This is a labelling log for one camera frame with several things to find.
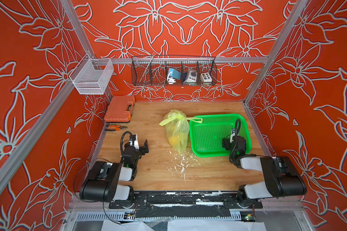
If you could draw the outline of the yellow pear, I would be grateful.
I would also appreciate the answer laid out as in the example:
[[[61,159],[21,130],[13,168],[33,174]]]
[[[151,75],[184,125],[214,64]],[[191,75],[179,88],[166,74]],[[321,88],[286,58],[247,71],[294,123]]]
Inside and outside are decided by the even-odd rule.
[[[182,139],[180,135],[170,136],[168,141],[173,148],[182,146]]]

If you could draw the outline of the yellow plastic bag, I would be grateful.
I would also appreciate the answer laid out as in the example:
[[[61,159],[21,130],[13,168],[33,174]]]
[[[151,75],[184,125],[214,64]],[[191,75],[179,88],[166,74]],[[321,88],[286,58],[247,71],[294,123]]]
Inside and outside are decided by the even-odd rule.
[[[182,139],[182,146],[173,148],[178,153],[182,153],[187,148],[190,126],[189,122],[201,124],[202,118],[187,117],[185,113],[180,110],[171,110],[164,116],[164,120],[159,123],[160,126],[165,128],[167,140],[170,136],[180,135]]]

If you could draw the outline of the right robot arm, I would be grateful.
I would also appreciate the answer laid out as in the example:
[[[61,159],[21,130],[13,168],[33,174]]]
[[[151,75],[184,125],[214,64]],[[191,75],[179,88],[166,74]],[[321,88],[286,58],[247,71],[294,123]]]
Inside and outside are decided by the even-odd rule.
[[[255,170],[263,174],[263,181],[242,185],[237,190],[236,204],[241,208],[248,208],[263,198],[302,196],[307,193],[306,183],[289,157],[247,155],[246,140],[233,134],[222,140],[222,146],[230,151],[231,164],[240,169]]]

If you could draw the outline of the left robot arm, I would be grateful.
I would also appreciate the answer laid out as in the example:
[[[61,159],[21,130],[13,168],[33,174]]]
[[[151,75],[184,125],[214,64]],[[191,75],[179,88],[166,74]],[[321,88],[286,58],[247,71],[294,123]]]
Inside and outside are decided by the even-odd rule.
[[[79,197],[83,201],[113,202],[132,201],[134,192],[129,185],[119,182],[132,182],[137,175],[138,161],[149,153],[148,141],[136,149],[126,144],[122,151],[121,163],[96,161],[83,182]]]

